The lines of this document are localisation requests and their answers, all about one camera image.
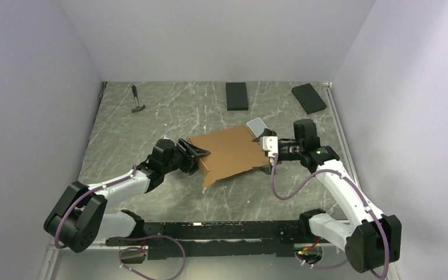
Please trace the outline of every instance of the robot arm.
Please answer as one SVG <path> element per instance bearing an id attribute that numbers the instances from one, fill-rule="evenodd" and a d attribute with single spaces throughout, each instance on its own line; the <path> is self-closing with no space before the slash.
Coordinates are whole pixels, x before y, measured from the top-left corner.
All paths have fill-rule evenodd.
<path id="1" fill-rule="evenodd" d="M 152 191 L 174 170 L 192 175 L 198 170 L 198 159 L 208 154 L 183 139 L 176 144 L 161 139 L 144 162 L 122 176 L 91 185 L 71 183 L 45 220 L 44 229 L 76 253 L 96 238 L 143 236 L 144 220 L 139 216 L 126 210 L 105 215 L 105 209 Z"/>
<path id="2" fill-rule="evenodd" d="M 382 235 L 375 218 L 387 236 L 389 262 L 397 261 L 401 244 L 401 222 L 398 218 L 386 216 L 357 185 L 349 183 L 353 180 L 339 161 L 339 156 L 331 147 L 320 145 L 312 120 L 295 121 L 293 127 L 294 139 L 279 139 L 274 131 L 266 129 L 257 138 L 261 149 L 269 157 L 271 165 L 298 160 L 308 168 L 327 187 L 349 220 L 346 225 L 323 209 L 307 211 L 300 215 L 306 234 L 322 237 L 345 251 L 349 263 L 362 273 L 384 265 L 385 261 Z"/>

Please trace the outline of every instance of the gray marble table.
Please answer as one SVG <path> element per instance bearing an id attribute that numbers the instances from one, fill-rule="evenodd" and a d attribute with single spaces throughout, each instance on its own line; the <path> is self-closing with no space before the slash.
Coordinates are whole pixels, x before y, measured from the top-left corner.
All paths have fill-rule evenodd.
<path id="1" fill-rule="evenodd" d="M 176 141 L 192 135 L 245 124 L 261 117 L 280 137 L 293 137 L 293 121 L 311 118 L 317 124 L 321 143 L 330 145 L 345 162 L 330 108 L 307 115 L 291 93 L 303 83 L 247 82 L 248 111 L 226 110 L 224 82 L 113 83 L 107 88 L 92 129 L 79 180 L 97 183 L 127 172 L 145 160 L 155 142 L 163 137 Z M 131 86 L 146 109 L 135 107 Z M 312 83 L 327 103 L 321 83 Z M 278 167 L 278 192 L 289 194 L 309 172 L 299 163 Z M 152 192 L 132 197 L 107 210 L 129 209 L 148 222 L 267 221 L 297 219 L 304 211 L 322 208 L 345 219 L 334 198 L 316 179 L 289 201 L 271 191 L 270 178 L 249 171 L 217 181 L 202 192 L 200 172 L 188 176 L 180 171 L 168 175 Z"/>

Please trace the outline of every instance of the cardboard box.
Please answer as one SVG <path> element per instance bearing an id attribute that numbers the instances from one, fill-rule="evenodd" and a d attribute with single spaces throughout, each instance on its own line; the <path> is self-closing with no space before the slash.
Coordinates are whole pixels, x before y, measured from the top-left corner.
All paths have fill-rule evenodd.
<path id="1" fill-rule="evenodd" d="M 268 164 L 260 144 L 252 142 L 253 133 L 246 125 L 238 125 L 208 134 L 189 137 L 193 145 L 210 151 L 210 155 L 198 162 L 204 174 L 204 187 L 254 167 Z"/>

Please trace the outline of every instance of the white enclosure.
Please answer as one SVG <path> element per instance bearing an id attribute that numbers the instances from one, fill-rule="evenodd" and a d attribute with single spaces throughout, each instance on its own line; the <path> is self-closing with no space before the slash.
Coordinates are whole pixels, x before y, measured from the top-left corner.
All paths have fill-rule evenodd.
<path id="1" fill-rule="evenodd" d="M 391 280 L 448 279 L 440 0 L 0 1 L 0 279 L 37 279 L 101 81 L 142 80 L 333 82 L 361 187 L 402 222 Z"/>
<path id="2" fill-rule="evenodd" d="M 331 81 L 373 0 L 61 0 L 104 81 Z"/>

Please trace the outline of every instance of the black pad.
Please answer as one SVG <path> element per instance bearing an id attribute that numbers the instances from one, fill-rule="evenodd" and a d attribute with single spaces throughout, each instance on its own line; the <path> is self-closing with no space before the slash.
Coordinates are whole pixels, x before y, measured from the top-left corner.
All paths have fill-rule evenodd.
<path id="1" fill-rule="evenodd" d="M 246 83 L 226 83 L 226 100 L 228 111 L 248 110 Z"/>
<path id="2" fill-rule="evenodd" d="M 291 92 L 296 96 L 296 99 L 298 99 L 298 102 L 307 114 L 313 114 L 327 108 L 324 100 L 309 83 L 293 87 Z"/>

